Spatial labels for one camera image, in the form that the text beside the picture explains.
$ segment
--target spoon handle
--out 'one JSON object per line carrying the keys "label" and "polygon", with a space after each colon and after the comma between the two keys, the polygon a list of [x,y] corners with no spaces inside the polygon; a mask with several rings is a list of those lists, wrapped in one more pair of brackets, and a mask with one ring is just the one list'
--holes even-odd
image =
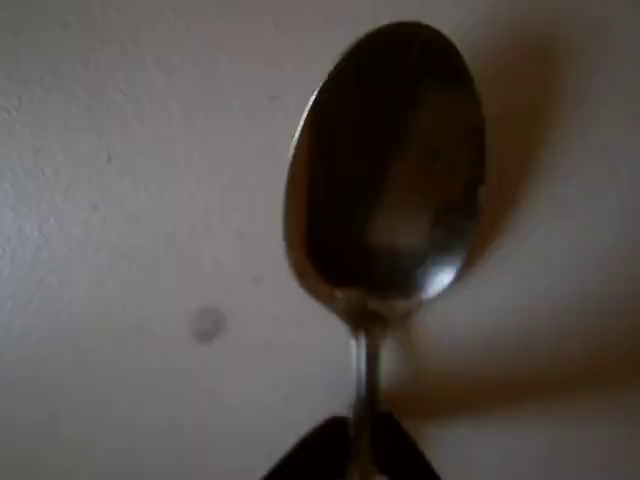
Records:
{"label": "spoon handle", "polygon": [[372,480],[375,469],[372,456],[373,418],[378,410],[379,338],[368,329],[358,329],[353,337],[356,398],[353,405],[352,461],[350,480]]}

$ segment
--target silver spoon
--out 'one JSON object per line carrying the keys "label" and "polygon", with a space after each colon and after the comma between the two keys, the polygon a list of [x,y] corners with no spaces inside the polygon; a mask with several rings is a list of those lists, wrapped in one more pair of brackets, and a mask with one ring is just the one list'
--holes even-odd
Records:
{"label": "silver spoon", "polygon": [[296,132],[284,235],[302,287],[354,336],[351,478],[372,478],[385,330],[461,270],[484,184],[482,107],[464,59],[420,23],[380,27],[338,61]]}

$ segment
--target dark object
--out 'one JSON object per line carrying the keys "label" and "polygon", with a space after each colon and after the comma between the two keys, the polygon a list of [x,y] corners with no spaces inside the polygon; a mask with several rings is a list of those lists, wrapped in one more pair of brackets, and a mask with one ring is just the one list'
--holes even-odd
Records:
{"label": "dark object", "polygon": [[[440,480],[418,445],[389,412],[373,418],[372,461],[389,480]],[[300,440],[263,480],[338,480],[349,468],[350,422],[331,417]]]}

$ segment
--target white wall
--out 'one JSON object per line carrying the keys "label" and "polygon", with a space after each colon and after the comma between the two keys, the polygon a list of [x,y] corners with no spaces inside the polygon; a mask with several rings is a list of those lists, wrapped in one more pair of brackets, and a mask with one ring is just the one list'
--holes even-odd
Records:
{"label": "white wall", "polygon": [[0,477],[257,478],[347,409],[346,332],[284,260],[288,144],[409,18],[468,58],[491,163],[485,247],[395,335],[388,402],[448,480],[639,478],[639,9],[4,0]]}

